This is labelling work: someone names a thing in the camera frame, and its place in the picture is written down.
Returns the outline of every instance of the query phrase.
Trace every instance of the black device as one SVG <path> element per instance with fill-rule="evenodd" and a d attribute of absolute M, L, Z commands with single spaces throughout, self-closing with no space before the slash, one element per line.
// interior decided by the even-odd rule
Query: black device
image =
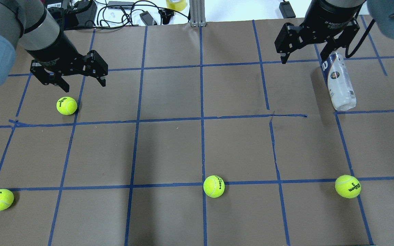
<path fill-rule="evenodd" d="M 88 1 L 78 1 L 76 4 L 77 4 L 77 9 L 82 9 L 89 6 Z M 92 27 L 94 25 L 93 20 L 95 19 L 96 13 L 97 13 L 97 5 L 91 4 L 89 9 L 75 15 L 78 20 L 78 25 Z"/>
<path fill-rule="evenodd" d="M 141 16 L 142 22 L 144 22 L 147 26 L 155 26 L 158 23 L 153 19 L 152 15 L 148 11 L 144 11 L 143 13 L 139 14 Z"/>
<path fill-rule="evenodd" d="M 294 10 L 291 7 L 290 2 L 282 2 L 279 4 L 279 10 L 284 19 L 287 18 L 296 18 L 296 14 L 294 14 Z"/>
<path fill-rule="evenodd" d="M 174 16 L 174 11 L 171 9 L 159 9 L 158 12 L 161 15 L 162 25 L 169 24 L 171 17 Z"/>
<path fill-rule="evenodd" d="M 45 0 L 42 1 L 45 8 L 71 8 L 70 0 Z"/>
<path fill-rule="evenodd" d="M 123 9 L 131 10 L 133 4 L 134 4 L 134 2 L 109 1 L 107 3 L 107 8 L 109 8 L 109 9 L 121 9 L 121 8 L 123 8 Z"/>
<path fill-rule="evenodd" d="M 364 0 L 313 0 L 304 22 L 300 26 L 285 23 L 275 40 L 282 63 L 288 61 L 292 52 L 308 44 L 327 42 L 320 53 L 322 60 L 334 50 L 348 47 L 360 29 L 355 16 L 363 3 Z"/>

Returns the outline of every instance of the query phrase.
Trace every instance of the bottle label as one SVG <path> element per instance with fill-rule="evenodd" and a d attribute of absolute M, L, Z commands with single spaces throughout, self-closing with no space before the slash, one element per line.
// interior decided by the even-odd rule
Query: bottle label
<path fill-rule="evenodd" d="M 326 59 L 326 61 L 322 62 L 322 72 L 323 72 L 323 77 L 325 78 L 326 87 L 328 86 L 329 78 L 337 79 L 340 76 L 340 73 L 338 71 L 331 72 L 331 68 L 336 60 L 337 60 L 337 55 L 335 53 L 332 53 L 330 54 L 328 59 Z"/>

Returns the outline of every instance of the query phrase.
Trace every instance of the cable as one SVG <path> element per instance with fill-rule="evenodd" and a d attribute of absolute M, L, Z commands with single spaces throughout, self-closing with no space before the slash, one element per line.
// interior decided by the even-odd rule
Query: cable
<path fill-rule="evenodd" d="M 138 2 L 149 2 L 149 3 L 153 4 L 153 5 L 148 5 L 148 4 L 136 4 L 136 3 L 138 3 Z M 103 11 L 103 14 L 104 14 L 105 9 L 108 8 L 108 7 L 121 7 L 121 8 L 122 8 L 123 6 L 131 6 L 131 9 L 133 9 L 135 6 L 150 6 L 150 7 L 155 7 L 155 8 L 157 8 L 158 10 L 159 10 L 159 9 L 171 10 L 171 11 L 174 11 L 174 12 L 177 12 L 177 13 L 183 15 L 184 17 L 186 17 L 186 19 L 188 19 L 188 16 L 182 14 L 182 13 L 179 12 L 179 11 L 176 11 L 176 10 L 173 10 L 173 9 L 169 9 L 169 8 L 159 7 L 159 6 L 157 6 L 156 4 L 154 4 L 154 3 L 150 2 L 150 1 L 147 1 L 147 0 L 139 0 L 139 1 L 134 2 L 132 5 L 129 4 L 129 5 L 106 5 L 106 6 L 103 6 L 103 7 L 98 11 L 98 13 L 97 13 L 97 21 L 96 21 L 97 25 L 100 25 L 100 23 L 99 23 L 99 18 L 100 18 L 100 13 L 101 13 L 101 11 Z"/>
<path fill-rule="evenodd" d="M 349 54 L 349 45 L 346 47 L 346 52 L 345 52 L 346 58 L 351 58 L 353 55 L 355 55 L 357 50 L 360 48 L 361 44 L 364 42 L 364 39 L 366 39 L 367 35 L 369 34 L 369 31 L 372 29 L 373 24 L 375 24 L 375 20 L 372 20 L 370 22 L 369 26 L 367 27 L 366 31 L 364 32 L 357 46 L 355 46 L 355 49 L 350 54 Z"/>
<path fill-rule="evenodd" d="M 355 14 L 354 19 L 356 20 L 358 18 L 358 15 L 360 14 L 361 11 L 361 7 L 358 9 L 357 13 Z"/>
<path fill-rule="evenodd" d="M 133 12 L 138 11 L 138 10 L 144 12 L 143 9 L 132 9 L 132 10 L 130 11 L 130 23 L 131 23 L 132 25 L 133 25 L 133 16 L 132 16 L 132 14 L 133 14 Z"/>
<path fill-rule="evenodd" d="M 79 14 L 79 13 L 85 12 L 85 11 L 87 11 L 87 10 L 92 6 L 93 3 L 94 3 L 94 1 L 93 1 L 93 0 L 90 0 L 90 1 L 89 1 L 89 4 L 86 5 L 86 6 L 84 6 L 83 8 L 81 8 L 81 9 L 76 9 L 76 10 L 70 10 L 70 11 L 68 11 L 67 13 L 68 13 L 68 14 Z"/>
<path fill-rule="evenodd" d="M 96 3 L 98 3 L 98 4 L 101 4 L 101 5 L 107 5 L 107 2 L 106 2 L 106 0 L 104 0 L 104 3 L 100 3 L 99 1 L 97 1 L 97 0 L 94 0 L 94 2 L 96 2 Z"/>

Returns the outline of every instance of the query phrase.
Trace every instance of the power adapter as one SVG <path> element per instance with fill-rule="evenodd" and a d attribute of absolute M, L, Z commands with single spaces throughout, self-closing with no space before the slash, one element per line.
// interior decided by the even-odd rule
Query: power adapter
<path fill-rule="evenodd" d="M 289 1 L 282 2 L 279 4 L 279 10 L 284 19 L 288 18 L 296 18 L 296 14 L 294 14 L 293 8 Z"/>

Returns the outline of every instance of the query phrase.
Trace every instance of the tape roll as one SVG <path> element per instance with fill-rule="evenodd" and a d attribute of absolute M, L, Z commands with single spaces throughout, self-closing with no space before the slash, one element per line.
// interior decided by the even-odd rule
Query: tape roll
<path fill-rule="evenodd" d="M 175 11 L 182 11 L 186 7 L 185 0 L 166 0 L 167 8 L 174 9 Z"/>

